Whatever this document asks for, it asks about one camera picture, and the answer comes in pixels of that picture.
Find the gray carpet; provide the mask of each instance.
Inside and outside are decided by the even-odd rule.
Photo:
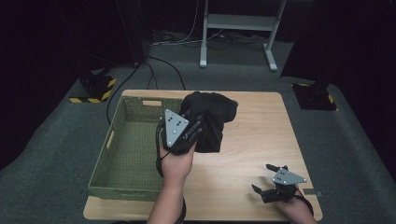
[[[220,48],[224,43],[209,42]],[[290,115],[308,172],[323,211],[320,223],[396,223],[396,188],[343,94],[328,91],[338,111],[301,110],[291,83],[312,83],[280,78],[291,43],[275,42],[279,67],[271,73],[261,44],[232,44],[208,50],[206,69],[199,68],[199,48],[151,47],[149,54],[168,61],[181,73],[187,90],[276,91]],[[176,71],[166,63],[148,59],[161,90],[182,90]],[[118,88],[133,69],[115,67],[110,75]],[[115,93],[109,115],[120,93],[146,89],[149,68],[138,71]],[[156,89],[152,80],[150,89]],[[111,223],[86,220],[86,190],[108,123],[106,104],[71,104],[68,96],[81,92],[79,83],[36,130],[23,153],[0,172],[0,223]]]

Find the stand leg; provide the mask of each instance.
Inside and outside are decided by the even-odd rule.
[[[270,65],[270,70],[271,72],[276,72],[277,66],[275,63],[274,55],[272,54],[271,50],[268,49],[267,44],[263,44],[263,46],[264,46],[265,55],[267,56],[268,64]]]
[[[280,20],[282,19],[283,9],[285,9],[286,1],[287,0],[282,0],[280,2],[280,6],[279,6],[279,9],[278,9],[277,14],[276,14],[276,20],[274,21],[274,24],[273,24],[273,27],[272,27],[272,30],[271,30],[271,34],[270,34],[270,38],[268,40],[268,44],[264,44],[263,45],[264,46],[265,55],[267,56],[267,61],[268,61],[268,64],[270,65],[270,70],[272,72],[276,72],[277,71],[277,66],[276,66],[276,63],[275,63],[275,60],[274,60],[274,56],[273,56],[272,51],[271,51],[271,47],[274,44],[277,28],[279,27]]]
[[[206,68],[206,37],[207,37],[207,8],[208,8],[208,0],[205,0],[205,12],[204,12],[204,31],[202,34],[202,43],[201,43],[201,60],[200,60],[200,67]]]

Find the forearm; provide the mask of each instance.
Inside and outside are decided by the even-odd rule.
[[[148,218],[148,224],[174,224],[181,214],[182,207],[183,185],[165,183]]]

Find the basket handle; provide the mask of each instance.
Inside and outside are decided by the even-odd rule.
[[[163,105],[163,99],[158,97],[139,97],[139,100],[142,106],[161,107]]]

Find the black stand base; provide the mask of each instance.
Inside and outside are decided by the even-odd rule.
[[[72,103],[102,103],[110,96],[116,79],[110,76],[92,76],[79,79],[85,94],[69,96]]]
[[[337,110],[332,96],[324,90],[321,93],[312,91],[311,86],[305,84],[292,84],[294,93],[301,109],[305,110]]]

